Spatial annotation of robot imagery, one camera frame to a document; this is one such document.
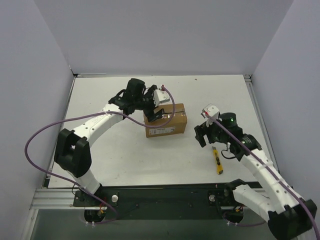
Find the brown cardboard express box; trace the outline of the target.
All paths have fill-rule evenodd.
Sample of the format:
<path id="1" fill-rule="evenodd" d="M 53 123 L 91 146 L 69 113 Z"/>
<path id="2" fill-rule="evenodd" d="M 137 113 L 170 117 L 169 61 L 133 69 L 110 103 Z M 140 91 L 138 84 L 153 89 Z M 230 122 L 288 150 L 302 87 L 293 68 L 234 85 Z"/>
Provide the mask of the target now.
<path id="1" fill-rule="evenodd" d="M 188 122 L 184 104 L 176 103 L 174 114 L 172 114 L 172 104 L 160 105 L 154 111 L 158 112 L 160 109 L 164 110 L 162 117 L 153 122 L 149 122 L 147 117 L 145 115 L 143 116 L 143 121 L 145 125 L 155 127 L 145 127 L 145 136 L 147 138 L 154 138 L 183 134 L 185 132 Z"/>

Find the yellow utility knife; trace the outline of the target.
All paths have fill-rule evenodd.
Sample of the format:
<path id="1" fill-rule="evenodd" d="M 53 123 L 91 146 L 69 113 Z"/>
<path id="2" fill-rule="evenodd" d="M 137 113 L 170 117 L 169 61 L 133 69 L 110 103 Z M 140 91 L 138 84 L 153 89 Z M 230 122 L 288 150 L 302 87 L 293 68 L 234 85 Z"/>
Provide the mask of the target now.
<path id="1" fill-rule="evenodd" d="M 217 174 L 221 175 L 223 173 L 224 169 L 223 169 L 223 166 L 220 161 L 219 152 L 218 152 L 217 148 L 214 146 L 212 147 L 212 151 L 213 151 L 213 156 L 214 156 L 215 163 L 216 163 Z"/>

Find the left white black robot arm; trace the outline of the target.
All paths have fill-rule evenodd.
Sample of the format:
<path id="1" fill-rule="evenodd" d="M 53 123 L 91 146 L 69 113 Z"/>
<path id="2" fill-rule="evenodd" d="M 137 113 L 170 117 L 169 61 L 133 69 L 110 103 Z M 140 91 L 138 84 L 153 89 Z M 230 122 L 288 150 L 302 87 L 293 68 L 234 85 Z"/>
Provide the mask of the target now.
<path id="1" fill-rule="evenodd" d="M 113 125 L 124 120 L 136 110 L 143 111 L 150 122 L 160 119 L 164 109 L 155 111 L 160 104 L 170 101 L 164 87 L 152 85 L 146 88 L 145 82 L 132 78 L 125 89 L 120 90 L 102 108 L 99 115 L 91 117 L 72 130 L 60 131 L 54 162 L 67 171 L 74 181 L 86 191 L 84 199 L 92 206 L 101 203 L 103 194 L 98 190 L 101 184 L 91 171 L 91 146 Z"/>

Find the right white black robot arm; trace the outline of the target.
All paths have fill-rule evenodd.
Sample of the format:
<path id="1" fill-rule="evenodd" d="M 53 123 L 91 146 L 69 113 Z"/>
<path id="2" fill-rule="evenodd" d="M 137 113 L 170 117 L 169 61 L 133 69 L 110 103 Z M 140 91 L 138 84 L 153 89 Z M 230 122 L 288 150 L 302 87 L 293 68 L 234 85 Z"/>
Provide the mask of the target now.
<path id="1" fill-rule="evenodd" d="M 205 122 L 194 128 L 200 146 L 225 144 L 227 151 L 252 173 L 266 193 L 263 196 L 243 180 L 236 179 L 227 184 L 227 196 L 259 215 L 278 240 L 291 240 L 311 229 L 319 239 L 316 204 L 311 199 L 305 200 L 290 187 L 258 140 L 238 126 L 236 114 L 220 113 L 213 105 L 203 109 L 201 114 Z"/>

